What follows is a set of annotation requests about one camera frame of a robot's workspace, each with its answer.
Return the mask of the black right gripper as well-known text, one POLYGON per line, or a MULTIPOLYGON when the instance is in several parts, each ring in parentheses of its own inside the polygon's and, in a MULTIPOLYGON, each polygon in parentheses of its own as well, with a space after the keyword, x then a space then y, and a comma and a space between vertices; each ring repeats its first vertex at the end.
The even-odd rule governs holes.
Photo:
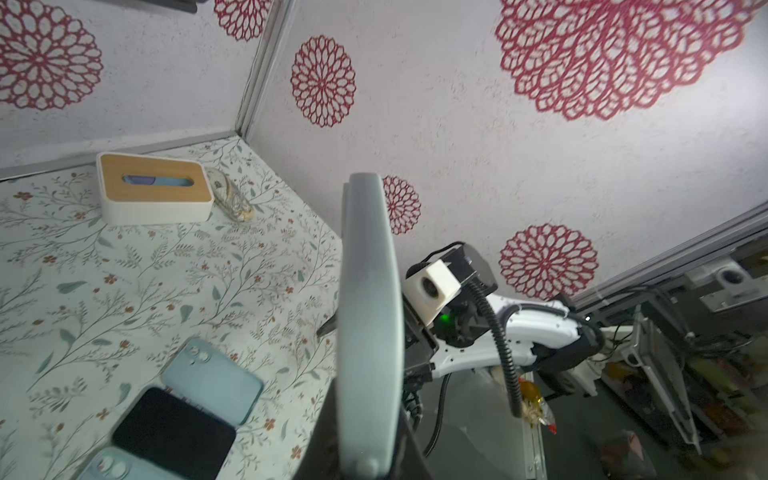
POLYGON ((410 305, 404 305, 404 389, 420 390, 432 381, 437 342, 410 305))

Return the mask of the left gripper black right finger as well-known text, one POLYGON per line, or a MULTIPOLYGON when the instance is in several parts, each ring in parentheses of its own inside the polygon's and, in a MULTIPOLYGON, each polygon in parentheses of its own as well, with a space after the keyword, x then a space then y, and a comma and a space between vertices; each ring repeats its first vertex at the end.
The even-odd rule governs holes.
POLYGON ((410 418, 401 408, 395 440, 395 478, 398 480, 431 480, 422 450, 411 429, 410 418))

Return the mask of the light blue case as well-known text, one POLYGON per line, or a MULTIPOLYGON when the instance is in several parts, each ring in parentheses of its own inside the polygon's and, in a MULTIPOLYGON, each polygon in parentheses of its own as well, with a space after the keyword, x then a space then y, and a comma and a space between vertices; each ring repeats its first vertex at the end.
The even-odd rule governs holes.
POLYGON ((165 386, 235 427, 247 422, 264 390, 255 374, 197 337, 185 342, 160 378, 165 386))
POLYGON ((86 462, 77 480, 180 480, 148 461, 114 447, 105 447, 86 462))

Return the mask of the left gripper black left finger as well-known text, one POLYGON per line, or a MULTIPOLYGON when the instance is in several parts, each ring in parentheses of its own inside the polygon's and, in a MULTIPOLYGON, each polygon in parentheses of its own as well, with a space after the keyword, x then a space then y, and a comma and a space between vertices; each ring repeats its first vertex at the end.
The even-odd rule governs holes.
POLYGON ((320 409, 306 451, 293 480, 334 480, 339 478, 336 379, 320 409))

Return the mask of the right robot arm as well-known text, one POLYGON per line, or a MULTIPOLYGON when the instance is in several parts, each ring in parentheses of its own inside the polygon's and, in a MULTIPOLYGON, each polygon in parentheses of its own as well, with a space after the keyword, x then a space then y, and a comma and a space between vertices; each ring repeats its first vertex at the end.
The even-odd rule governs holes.
POLYGON ((464 286, 438 309, 419 310, 405 299, 405 374, 402 404, 414 427, 423 417, 421 388, 441 383, 437 416, 444 416, 453 374, 498 367, 513 417, 539 420, 540 400, 524 394, 524 372, 556 374, 598 354, 605 336, 559 302, 526 302, 464 286))

